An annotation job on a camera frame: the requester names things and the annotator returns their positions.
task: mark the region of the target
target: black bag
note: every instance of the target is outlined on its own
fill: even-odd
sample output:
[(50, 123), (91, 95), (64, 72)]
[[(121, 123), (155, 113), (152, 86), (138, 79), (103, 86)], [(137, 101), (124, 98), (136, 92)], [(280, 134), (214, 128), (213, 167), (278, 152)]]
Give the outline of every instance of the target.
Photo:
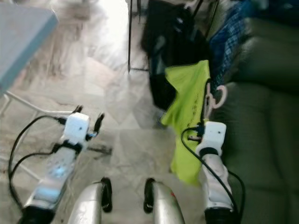
[(167, 110), (176, 91), (165, 78), (165, 68), (209, 59), (209, 46), (195, 27), (185, 5), (150, 0), (141, 46), (149, 58), (149, 83), (154, 104)]

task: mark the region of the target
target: yellow towel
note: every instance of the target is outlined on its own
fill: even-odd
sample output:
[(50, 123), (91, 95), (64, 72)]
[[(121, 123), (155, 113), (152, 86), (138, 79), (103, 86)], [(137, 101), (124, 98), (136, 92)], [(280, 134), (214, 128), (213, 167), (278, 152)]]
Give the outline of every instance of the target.
[[(161, 119), (164, 125), (172, 126), (177, 135), (171, 170), (180, 180), (197, 185), (200, 162), (187, 151), (180, 136), (184, 129), (196, 126), (203, 119), (205, 88), (210, 78), (208, 61), (167, 68), (166, 78), (177, 91), (175, 101)], [(188, 141), (187, 134), (184, 140), (195, 150), (197, 142)]]

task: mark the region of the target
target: green couch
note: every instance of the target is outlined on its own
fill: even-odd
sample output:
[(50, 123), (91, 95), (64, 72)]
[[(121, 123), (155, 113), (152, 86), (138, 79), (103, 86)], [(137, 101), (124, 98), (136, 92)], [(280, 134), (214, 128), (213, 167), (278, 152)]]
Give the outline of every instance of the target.
[(298, 224), (299, 30), (247, 19), (224, 80), (228, 98), (212, 120), (227, 125), (222, 158), (246, 186), (242, 224)]

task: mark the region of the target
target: yellow-green cloth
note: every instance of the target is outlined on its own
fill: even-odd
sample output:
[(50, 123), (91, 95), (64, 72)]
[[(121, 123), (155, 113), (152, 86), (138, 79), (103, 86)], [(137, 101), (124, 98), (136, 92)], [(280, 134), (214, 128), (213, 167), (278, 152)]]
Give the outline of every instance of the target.
[[(164, 125), (172, 126), (176, 133), (176, 150), (171, 171), (180, 180), (197, 185), (200, 162), (187, 151), (180, 136), (183, 130), (196, 126), (201, 120), (205, 87), (210, 78), (208, 61), (167, 68), (166, 78), (177, 91), (173, 104), (161, 119)], [(187, 134), (184, 140), (192, 150), (195, 150), (197, 142), (188, 141)]]

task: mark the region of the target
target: tiled floor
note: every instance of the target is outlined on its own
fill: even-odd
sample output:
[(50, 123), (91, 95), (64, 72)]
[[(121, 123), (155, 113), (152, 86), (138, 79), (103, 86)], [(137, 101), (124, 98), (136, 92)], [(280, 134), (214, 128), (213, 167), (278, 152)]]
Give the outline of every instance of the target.
[[(164, 181), (176, 194), (187, 224), (203, 223), (201, 190), (186, 186), (169, 171), (174, 144), (170, 128), (157, 124), (147, 73), (127, 71), (128, 5), (125, 0), (90, 0), (90, 7), (79, 0), (23, 1), (36, 7), (52, 8), (59, 26), (28, 65), (26, 78), (11, 90), (46, 109), (72, 110), (84, 105), (92, 121), (100, 111), (106, 117), (100, 136), (91, 145), (105, 142), (113, 146), (111, 156), (83, 154), (75, 176), (63, 198), (55, 222), (67, 223), (80, 191), (92, 181), (108, 176), (113, 184), (114, 210), (103, 215), (104, 224), (150, 224), (152, 215), (142, 210), (146, 178)], [(133, 22), (132, 64), (145, 66), (139, 39), (142, 26)], [(13, 102), (1, 118), (1, 155), (8, 155), (16, 134), (26, 125), (33, 111)], [(18, 155), (48, 150), (62, 128), (41, 121), (30, 130)], [(1, 171), (5, 164), (0, 163)], [(25, 165), (42, 175), (44, 159), (34, 158)], [(20, 172), (17, 190), (25, 200), (36, 183)], [(7, 191), (6, 174), (0, 175), (1, 224), (15, 224), (19, 218)]]

